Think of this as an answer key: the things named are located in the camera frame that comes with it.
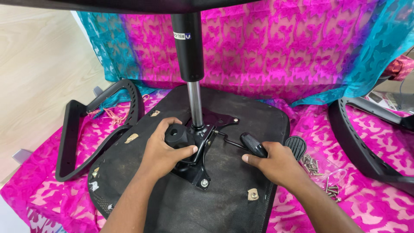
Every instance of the pink string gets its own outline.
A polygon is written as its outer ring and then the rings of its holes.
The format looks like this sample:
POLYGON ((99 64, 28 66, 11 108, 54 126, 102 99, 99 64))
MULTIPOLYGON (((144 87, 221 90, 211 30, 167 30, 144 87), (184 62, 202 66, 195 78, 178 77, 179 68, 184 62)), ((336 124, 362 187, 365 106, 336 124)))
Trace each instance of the pink string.
MULTIPOLYGON (((143 99, 144 102, 149 100, 150 99, 149 94, 143 95, 142 99, 143 99)), ((115 107, 129 108, 130 106, 121 106, 121 105, 117 104, 115 107)), ((122 124, 125 121, 125 119, 127 118, 129 110, 128 110, 128 112, 126 112, 125 116, 117 116, 112 110, 110 110, 111 108, 114 108, 114 107, 103 109, 106 112, 106 114, 108 115, 108 117, 103 117, 103 118, 111 118, 112 119, 112 121, 111 121, 112 126, 114 126, 116 124, 122 124)), ((94 115, 96 115, 100 111, 101 111, 100 109, 97 109, 95 111, 92 111, 92 112, 88 113, 88 115, 93 117, 94 115)))

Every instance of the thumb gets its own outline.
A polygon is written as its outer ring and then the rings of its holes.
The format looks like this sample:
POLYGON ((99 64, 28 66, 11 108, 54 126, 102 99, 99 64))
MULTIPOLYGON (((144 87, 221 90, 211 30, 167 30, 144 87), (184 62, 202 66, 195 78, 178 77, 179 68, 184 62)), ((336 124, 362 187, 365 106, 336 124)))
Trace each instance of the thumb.
POLYGON ((197 146, 187 146, 180 149, 175 149, 174 157, 177 159, 177 161, 180 161, 192 156, 195 152, 197 152, 197 150, 197 146))
POLYGON ((248 164, 250 164, 250 165, 252 165, 252 166, 255 166, 255 167, 257 167, 257 168, 259 168, 259 162, 262 160, 262 158, 259 158, 259 157, 254 156, 254 155, 249 155, 249 154, 245 154, 245 155, 243 155, 243 156, 241 157, 241 159, 242 159, 244 162, 246 162, 246 163, 248 163, 248 164))

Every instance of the hand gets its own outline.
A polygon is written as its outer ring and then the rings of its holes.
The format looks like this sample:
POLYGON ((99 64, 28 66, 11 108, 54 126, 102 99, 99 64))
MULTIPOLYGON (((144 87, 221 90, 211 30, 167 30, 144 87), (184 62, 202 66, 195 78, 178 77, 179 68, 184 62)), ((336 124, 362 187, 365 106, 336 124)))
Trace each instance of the hand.
POLYGON ((289 147, 278 142, 263 142, 262 145, 268 153, 267 158, 245 154, 242 160, 259 168, 270 181, 288 190, 294 188, 297 181, 308 179, 289 147))
POLYGON ((190 157, 197 150, 197 146, 187 146, 180 149, 173 149, 165 142, 165 131, 170 124, 183 124, 175 117, 163 119, 155 132, 147 141, 144 157, 137 173, 149 175, 156 180, 170 172, 178 161, 190 157))

